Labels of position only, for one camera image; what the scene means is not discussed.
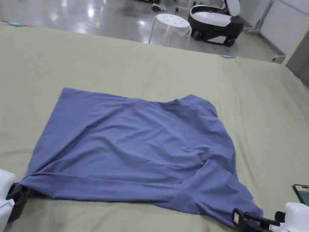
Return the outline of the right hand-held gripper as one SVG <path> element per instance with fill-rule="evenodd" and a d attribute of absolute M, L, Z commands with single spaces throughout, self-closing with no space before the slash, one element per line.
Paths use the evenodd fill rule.
<path fill-rule="evenodd" d="M 270 229 L 272 232 L 308 232 L 309 207 L 302 203 L 288 202 L 285 212 L 277 211 L 275 220 L 262 218 L 240 209 L 233 210 L 233 223 L 246 220 L 250 229 Z"/>

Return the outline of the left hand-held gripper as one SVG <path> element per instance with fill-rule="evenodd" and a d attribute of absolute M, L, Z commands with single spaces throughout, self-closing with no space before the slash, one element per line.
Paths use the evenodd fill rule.
<path fill-rule="evenodd" d="M 13 223 L 20 218 L 26 205 L 29 189 L 16 182 L 16 176 L 0 170 L 0 223 Z"/>

